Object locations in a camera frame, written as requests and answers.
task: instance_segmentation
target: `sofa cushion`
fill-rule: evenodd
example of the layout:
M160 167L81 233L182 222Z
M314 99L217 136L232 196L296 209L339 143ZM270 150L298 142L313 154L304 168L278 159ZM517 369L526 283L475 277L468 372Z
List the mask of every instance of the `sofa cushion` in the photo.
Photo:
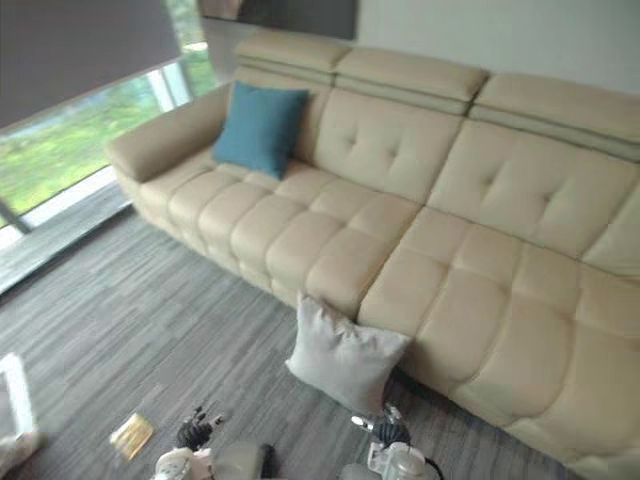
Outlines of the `sofa cushion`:
M415 378L576 462L636 440L639 311L637 285L425 208L358 321L413 336Z
M541 133L640 162L640 96L536 75L498 73L473 118Z
M332 84L334 68L349 50L328 38L263 29L240 42L235 53L240 65Z
M366 187L423 203L462 118L335 89L313 164Z
M469 120L427 206L580 258L639 175L603 153Z
M341 88L458 115L488 76L468 65L369 47L351 50L336 70Z
M279 182L201 155L142 187L147 217L267 291L304 289L352 317L419 208L295 160Z
M308 94L236 82L227 121L213 147L216 159L282 178Z

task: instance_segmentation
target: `greenery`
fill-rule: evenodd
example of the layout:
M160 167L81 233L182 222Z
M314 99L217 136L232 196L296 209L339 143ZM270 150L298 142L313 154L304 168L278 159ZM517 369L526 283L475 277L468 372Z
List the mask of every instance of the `greenery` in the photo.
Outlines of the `greenery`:
M195 0L166 0L181 45L203 41ZM192 90L216 85L207 50L184 49ZM106 166L104 145L161 113L145 76L129 80L0 135L0 197L23 214ZM0 217L0 227L4 225Z
M199 97L216 87L216 75L207 50L187 53L183 59L194 95Z

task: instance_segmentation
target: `throw pillow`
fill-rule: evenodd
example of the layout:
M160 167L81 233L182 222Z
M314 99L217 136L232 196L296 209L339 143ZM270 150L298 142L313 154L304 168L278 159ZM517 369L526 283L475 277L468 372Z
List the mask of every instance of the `throw pillow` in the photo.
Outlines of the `throw pillow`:
M213 147L216 161L282 179L308 96L307 90L258 88L235 82L229 116Z
M358 413L379 415L391 370L410 338L358 326L314 298L298 293L298 334L289 371Z

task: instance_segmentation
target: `gray pillow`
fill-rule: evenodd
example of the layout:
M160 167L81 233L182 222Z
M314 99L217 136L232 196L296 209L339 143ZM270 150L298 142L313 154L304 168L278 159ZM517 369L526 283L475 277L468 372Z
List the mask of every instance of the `gray pillow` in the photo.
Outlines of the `gray pillow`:
M411 339L355 325L342 314L298 293L298 335L289 371L358 413L379 415L391 369Z

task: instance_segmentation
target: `window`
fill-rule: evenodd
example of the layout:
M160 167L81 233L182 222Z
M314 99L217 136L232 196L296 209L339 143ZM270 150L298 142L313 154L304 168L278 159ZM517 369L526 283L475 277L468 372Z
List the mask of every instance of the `window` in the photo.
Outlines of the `window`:
M105 167L108 140L160 113L146 76L0 135L0 198L17 215Z
M191 90L200 96L213 90L216 77L204 38L196 0L166 0L182 47L182 65Z
M18 227L24 223L21 230L25 233L28 224L37 226L52 216L43 209L53 204L64 208L60 205L69 198L82 198L84 193L77 195L78 189L108 178L78 183L108 165L104 145L109 140L189 101L191 95L200 96L216 87L196 0L166 2L183 52L178 63L0 132L0 248L20 237L20 229L7 223ZM64 195L49 201L62 191Z

